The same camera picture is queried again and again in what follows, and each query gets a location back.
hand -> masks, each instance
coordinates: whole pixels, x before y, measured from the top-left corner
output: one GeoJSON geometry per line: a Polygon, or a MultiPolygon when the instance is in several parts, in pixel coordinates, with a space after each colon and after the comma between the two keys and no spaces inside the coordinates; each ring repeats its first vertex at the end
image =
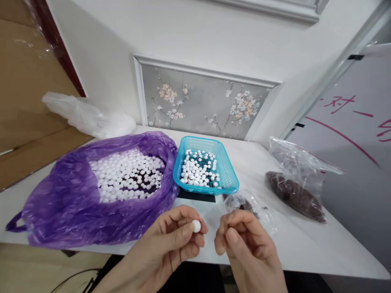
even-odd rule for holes
{"type": "Polygon", "coordinates": [[[288,293],[274,242],[253,213],[222,216],[215,249],[219,255],[227,252],[241,293],[288,293]]]}
{"type": "Polygon", "coordinates": [[[208,228],[189,206],[160,215],[125,257],[98,284],[94,293],[157,292],[179,265],[204,247],[208,228]],[[193,220],[201,223],[193,233],[193,220]]]}

blue basket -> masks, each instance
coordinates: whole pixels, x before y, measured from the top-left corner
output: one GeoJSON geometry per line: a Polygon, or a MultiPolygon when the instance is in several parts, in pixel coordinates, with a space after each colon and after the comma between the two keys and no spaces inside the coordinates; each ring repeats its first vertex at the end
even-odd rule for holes
{"type": "MultiPolygon", "coordinates": [[[[202,159],[199,164],[203,166],[207,161],[209,161],[209,159],[202,159]]],[[[180,141],[178,156],[176,157],[172,176],[177,185],[189,192],[218,195],[222,193],[235,193],[239,189],[239,181],[236,177],[235,171],[232,168],[224,145],[217,140],[198,138],[194,136],[183,137],[180,141]],[[220,174],[219,186],[221,186],[222,189],[213,187],[209,176],[207,178],[209,178],[210,187],[190,185],[180,181],[183,160],[186,158],[185,152],[187,149],[191,149],[193,152],[196,152],[197,150],[206,152],[210,151],[211,153],[215,154],[217,160],[217,167],[215,172],[220,174]]]]}

white table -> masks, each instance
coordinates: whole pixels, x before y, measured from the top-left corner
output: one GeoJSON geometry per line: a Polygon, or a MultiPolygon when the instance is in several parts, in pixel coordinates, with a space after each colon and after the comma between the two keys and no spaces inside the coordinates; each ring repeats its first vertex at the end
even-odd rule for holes
{"type": "MultiPolygon", "coordinates": [[[[161,130],[179,146],[183,136],[193,135],[216,139],[216,137],[185,133],[179,131],[137,126],[134,134],[145,131],[161,130]]],[[[285,270],[322,273],[341,276],[390,279],[388,271],[325,209],[327,223],[320,224],[308,219],[280,201],[268,186],[265,173],[276,171],[276,161],[259,144],[217,138],[228,153],[240,182],[240,190],[246,189],[262,198],[274,210],[274,221],[278,232],[272,235],[285,270]]],[[[5,225],[22,210],[23,205],[36,187],[51,171],[54,163],[35,172],[12,188],[0,193],[0,242],[28,244],[26,233],[6,232],[5,225]]],[[[175,206],[186,204],[197,209],[209,227],[205,236],[205,247],[196,262],[229,264],[226,255],[218,256],[214,249],[215,232],[220,223],[218,204],[222,196],[216,197],[216,203],[176,199],[175,206]]],[[[92,251],[108,254],[126,254],[134,241],[121,245],[91,245],[74,248],[80,251],[92,251]]]]}

cardboard box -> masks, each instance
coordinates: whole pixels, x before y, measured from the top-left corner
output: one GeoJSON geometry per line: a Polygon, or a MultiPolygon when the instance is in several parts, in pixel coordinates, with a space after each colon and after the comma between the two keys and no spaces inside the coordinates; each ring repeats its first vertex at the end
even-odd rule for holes
{"type": "Polygon", "coordinates": [[[41,101],[78,96],[22,0],[0,0],[0,190],[92,139],[41,101]]]}

floor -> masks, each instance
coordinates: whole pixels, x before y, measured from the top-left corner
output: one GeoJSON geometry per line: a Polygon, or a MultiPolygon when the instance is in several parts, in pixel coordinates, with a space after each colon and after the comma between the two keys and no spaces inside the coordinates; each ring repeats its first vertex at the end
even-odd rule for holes
{"type": "MultiPolygon", "coordinates": [[[[67,257],[59,250],[27,245],[0,243],[0,292],[50,293],[71,275],[86,269],[102,268],[109,254],[79,252],[67,257]]],[[[223,275],[230,273],[222,266],[223,275]]],[[[77,275],[61,286],[56,293],[82,293],[96,272],[77,275]]],[[[238,293],[235,284],[225,284],[226,293],[238,293]]]]}

